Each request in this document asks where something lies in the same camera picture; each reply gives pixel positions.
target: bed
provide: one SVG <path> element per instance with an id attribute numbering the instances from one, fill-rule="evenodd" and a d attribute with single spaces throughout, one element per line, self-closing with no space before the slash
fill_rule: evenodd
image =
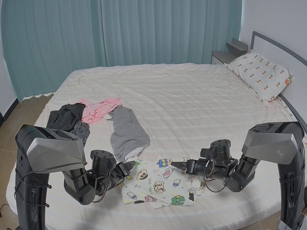
<path id="1" fill-rule="evenodd" d="M 292 72 L 300 73 L 300 63 L 307 69 L 306 62 L 296 62 L 297 57 L 291 54 L 291 57 L 287 56 L 290 60 L 287 62 L 283 58 L 288 54 L 285 48 L 272 42 L 254 33 L 251 48 L 271 53 L 275 60 L 281 59 L 287 67 L 291 65 Z M 279 50 L 270 51 L 268 44 Z M 299 99 L 293 97 L 298 86 L 291 85 L 288 87 L 292 89 L 283 90 L 283 100 L 306 128 L 306 123 L 303 123 L 307 120 L 303 112 L 304 103 L 298 103 Z M 306 86 L 303 75 L 299 87 L 303 87 L 305 94 Z M 35 125 L 45 127 L 50 111 L 58 110 L 64 104 L 73 104 L 82 98 L 100 102 L 109 97 L 121 97 L 122 104 L 134 111 L 150 136 L 150 146 L 139 154 L 139 159 L 143 160 L 154 160 L 159 155 L 198 159 L 201 148 L 208 148 L 217 139 L 231 140 L 231 154 L 240 158 L 247 131 L 253 125 L 293 120 L 286 115 L 278 100 L 265 107 L 224 65 L 185 63 L 74 71 L 48 102 Z M 84 148 L 89 162 L 86 169 L 91 167 L 91 150 L 112 152 L 110 136 L 114 131 L 113 123 L 98 121 L 90 126 L 90 131 Z M 12 211 L 17 213 L 14 169 L 6 197 Z M 65 192 L 62 173 L 50 174 L 49 184 L 52 185 L 47 192 L 50 207 L 46 209 L 46 226 L 49 230 L 238 229 L 280 209 L 278 168 L 276 164 L 265 161 L 261 161 L 254 180 L 242 192 L 233 193 L 226 188 L 214 194 L 207 190 L 193 207 L 168 206 L 154 210 L 146 203 L 124 205 L 120 187 L 108 191 L 102 202 L 83 206 Z M 211 187 L 218 190 L 222 183 L 215 181 Z"/>

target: cartoon print shirt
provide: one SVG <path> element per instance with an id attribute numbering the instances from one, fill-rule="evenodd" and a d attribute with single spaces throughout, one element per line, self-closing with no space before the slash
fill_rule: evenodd
<path id="1" fill-rule="evenodd" d="M 171 166 L 171 162 L 187 159 L 190 158 L 136 161 L 131 174 L 121 185 L 123 202 L 149 202 L 155 209 L 168 205 L 194 205 L 197 196 L 204 190 L 199 178 L 183 174 Z"/>

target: curtain fold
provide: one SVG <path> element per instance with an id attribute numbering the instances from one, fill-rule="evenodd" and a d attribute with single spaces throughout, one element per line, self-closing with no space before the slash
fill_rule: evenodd
<path id="1" fill-rule="evenodd" d="M 239 38 L 242 0 L 101 0 L 108 66 L 210 63 Z"/>
<path id="2" fill-rule="evenodd" d="M 101 0 L 3 0 L 3 55 L 18 99 L 107 66 L 101 20 Z"/>

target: pillow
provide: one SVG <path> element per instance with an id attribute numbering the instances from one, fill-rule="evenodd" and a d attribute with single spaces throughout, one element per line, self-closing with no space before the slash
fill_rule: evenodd
<path id="1" fill-rule="evenodd" d="M 236 58 L 226 67 L 242 79 L 265 106 L 292 81 L 286 67 L 254 51 Z"/>

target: white headboard panel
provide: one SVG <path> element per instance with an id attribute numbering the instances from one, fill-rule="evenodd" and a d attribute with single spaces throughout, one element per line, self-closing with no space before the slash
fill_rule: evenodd
<path id="1" fill-rule="evenodd" d="M 289 69 L 294 80 L 279 94 L 307 131 L 307 60 L 280 43 L 253 32 L 251 49 Z"/>

